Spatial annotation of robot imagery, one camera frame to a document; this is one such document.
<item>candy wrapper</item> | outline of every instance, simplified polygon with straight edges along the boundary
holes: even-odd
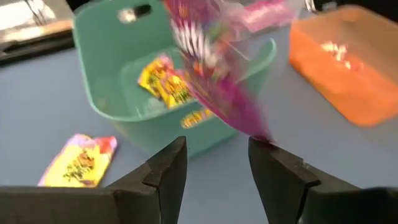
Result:
[[[43,187],[96,187],[117,146],[115,137],[92,139],[76,134],[47,167]]]
[[[218,5],[220,13],[234,21],[240,33],[290,24],[302,6],[302,0],[210,1]]]
[[[166,55],[160,55],[153,62],[148,64],[142,71],[138,84],[160,98],[159,80],[164,79],[167,73],[173,69],[173,61]]]
[[[179,73],[182,72],[170,70],[167,72],[166,77],[157,83],[157,89],[168,109],[182,105],[193,99],[187,84],[182,80]]]
[[[231,47],[234,30],[207,1],[166,0],[191,94],[226,124],[270,141],[259,107],[237,84],[243,64]]]

